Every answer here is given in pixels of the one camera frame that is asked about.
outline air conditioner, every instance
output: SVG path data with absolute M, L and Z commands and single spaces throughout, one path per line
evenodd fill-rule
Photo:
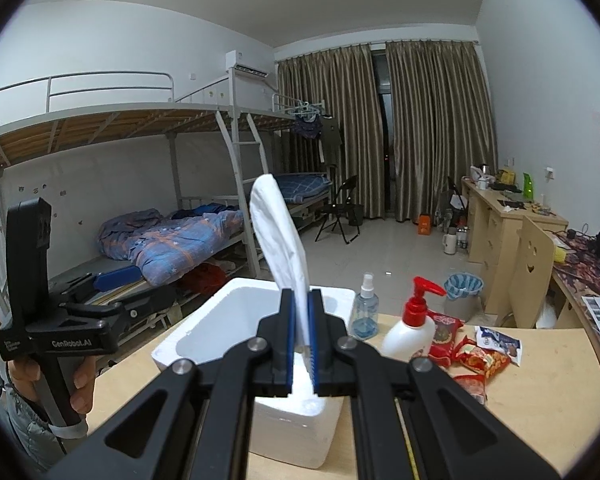
M 264 72 L 264 70 L 256 68 L 255 62 L 243 57 L 242 53 L 238 52 L 237 50 L 227 52 L 225 60 L 227 72 L 229 72 L 229 69 L 233 68 L 238 75 L 260 80 L 263 80 L 267 77 L 267 75 L 269 75 L 268 72 Z

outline gray jacket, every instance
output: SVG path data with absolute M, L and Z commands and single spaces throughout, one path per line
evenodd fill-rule
M 46 471 L 64 455 L 62 443 L 8 381 L 6 363 L 0 358 L 0 423 L 30 461 Z

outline wooden desk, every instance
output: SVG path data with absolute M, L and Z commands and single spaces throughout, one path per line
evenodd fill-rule
M 397 319 L 381 314 L 380 333 L 370 342 L 378 346 Z M 473 333 L 471 327 L 464 330 Z M 522 340 L 522 367 L 509 365 L 488 383 L 488 409 L 563 474 L 600 427 L 600 368 L 596 355 L 582 329 L 502 331 Z M 158 374 L 151 352 L 168 333 L 98 377 L 93 411 L 87 417 L 91 431 Z M 450 373 L 470 372 L 454 367 Z M 320 469 L 304 469 L 250 454 L 248 478 L 357 478 L 349 401 L 344 402 L 331 449 Z
M 555 306 L 559 312 L 556 328 L 583 327 L 600 363 L 600 334 L 591 319 L 583 296 L 600 296 L 600 260 L 586 247 L 586 240 L 567 240 L 576 252 L 567 255 L 564 264 L 554 264 L 550 288 L 556 292 Z
M 498 200 L 505 197 L 493 189 L 480 190 L 467 179 L 462 180 L 462 192 L 469 198 L 467 225 L 469 261 L 482 264 L 484 281 L 482 303 L 487 314 L 504 316 L 510 311 L 509 283 L 514 271 L 516 252 L 526 216 L 545 231 L 564 230 L 568 222 L 559 216 L 543 216 L 530 210 L 505 212 Z

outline green bottle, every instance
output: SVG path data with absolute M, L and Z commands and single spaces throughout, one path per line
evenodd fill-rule
M 525 185 L 523 186 L 522 194 L 524 195 L 525 198 L 528 198 L 529 200 L 533 200 L 534 199 L 534 181 L 531 180 L 531 175 L 529 175 L 528 173 L 524 173 L 524 175 L 525 175 Z

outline metal bed frame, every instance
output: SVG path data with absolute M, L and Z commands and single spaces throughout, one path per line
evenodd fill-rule
M 93 76 L 93 75 L 118 75 L 118 74 L 133 74 L 133 75 L 152 75 L 152 76 L 163 76 L 168 79 L 168 86 L 156 86 L 156 85 L 137 85 L 137 86 L 100 86 L 90 88 L 78 88 L 68 91 L 52 91 L 52 83 L 54 80 L 62 78 L 77 78 L 80 76 Z M 288 96 L 282 96 L 275 93 L 272 97 L 272 109 L 271 110 L 253 110 L 249 108 L 241 108 L 237 104 L 236 98 L 236 78 L 237 75 L 233 68 L 228 70 L 227 75 L 222 76 L 200 88 L 197 88 L 193 92 L 189 92 L 182 97 L 177 99 L 174 98 L 174 81 L 173 77 L 166 72 L 148 72 L 148 71 L 99 71 L 99 72 L 76 72 L 66 73 L 59 75 L 51 75 L 36 79 L 30 79 L 23 82 L 11 84 L 0 88 L 1 91 L 24 86 L 32 83 L 46 81 L 46 107 L 45 113 L 27 118 L 24 120 L 13 121 L 9 124 L 0 125 L 0 140 L 3 136 L 13 134 L 14 132 L 27 133 L 27 128 L 41 128 L 38 131 L 44 131 L 46 137 L 48 137 L 48 149 L 46 149 L 46 140 L 44 149 L 40 152 L 29 153 L 27 156 L 20 156 L 19 158 L 10 158 L 7 153 L 7 146 L 11 146 L 13 143 L 5 144 L 0 143 L 0 178 L 2 172 L 8 167 L 15 165 L 25 160 L 31 160 L 32 158 L 38 158 L 44 156 L 47 153 L 57 152 L 62 150 L 72 149 L 74 147 L 85 146 L 98 142 L 106 142 L 107 140 L 118 140 L 126 139 L 131 136 L 144 136 L 144 135 L 164 135 L 169 143 L 170 159 L 171 159 L 171 172 L 173 175 L 173 187 L 176 196 L 176 202 L 178 208 L 184 208 L 185 202 L 191 206 L 192 201 L 202 200 L 214 200 L 228 203 L 237 202 L 238 207 L 241 209 L 244 215 L 244 227 L 242 232 L 241 241 L 244 243 L 246 248 L 247 263 L 250 270 L 251 276 L 257 277 L 260 274 L 260 264 L 258 251 L 256 250 L 256 242 L 253 233 L 253 227 L 251 225 L 251 219 L 249 215 L 249 208 L 247 202 L 247 193 L 245 191 L 246 186 L 252 184 L 256 178 L 245 179 L 242 174 L 242 166 L 240 163 L 240 150 L 243 147 L 257 146 L 260 155 L 260 163 L 262 166 L 263 173 L 269 173 L 269 165 L 267 163 L 266 152 L 262 143 L 262 138 L 258 132 L 258 126 L 256 119 L 264 128 L 269 127 L 273 131 L 281 131 L 288 129 L 293 119 L 296 116 L 303 116 L 304 114 L 316 114 L 324 112 L 324 102 L 319 104 L 309 104 L 301 100 L 296 100 Z M 218 102 L 218 85 L 228 83 L 228 105 L 221 105 Z M 78 92 L 93 92 L 93 91 L 105 91 L 105 90 L 120 90 L 120 89 L 153 89 L 167 91 L 169 97 L 167 102 L 153 102 L 153 103 L 131 103 L 131 104 L 117 104 L 117 105 L 99 105 L 80 107 L 73 109 L 65 109 L 58 111 L 50 111 L 51 98 L 61 95 L 73 94 Z M 201 96 L 202 92 L 213 89 L 209 92 L 212 96 L 215 94 L 216 99 L 214 104 L 199 104 L 196 102 Z M 136 113 L 138 111 L 148 113 L 148 115 L 139 123 L 133 124 L 133 128 L 130 131 L 124 131 L 121 136 L 115 138 L 107 137 L 107 129 L 111 129 L 116 126 L 116 121 L 120 120 L 125 113 Z M 62 136 L 64 131 L 64 123 L 72 119 L 80 119 L 81 117 L 89 116 L 94 117 L 99 114 L 101 117 L 106 117 L 105 120 L 101 120 L 97 125 L 91 125 L 92 130 L 89 130 L 83 135 L 82 140 L 78 143 L 73 143 L 68 146 L 60 147 L 59 137 Z M 160 125 L 159 121 L 170 120 L 167 127 L 155 127 Z M 199 124 L 200 127 L 195 130 L 191 129 L 192 126 Z M 251 132 L 253 140 L 240 140 L 240 127 L 245 126 Z M 235 195 L 222 195 L 222 196 L 183 196 L 180 187 L 180 173 L 178 171 L 178 160 L 176 156 L 176 145 L 175 140 L 178 133 L 187 133 L 202 131 L 200 128 L 206 128 L 204 131 L 220 131 L 227 150 L 229 158 L 231 160 L 234 180 L 236 184 L 237 193 Z M 0 222 L 2 230 L 5 227 L 5 214 L 6 209 L 0 190 Z M 232 244 L 240 241 L 232 238 Z M 7 304 L 8 291 L 6 290 L 6 284 L 4 287 L 0 286 L 0 308 L 6 314 L 8 313 L 9 307 Z

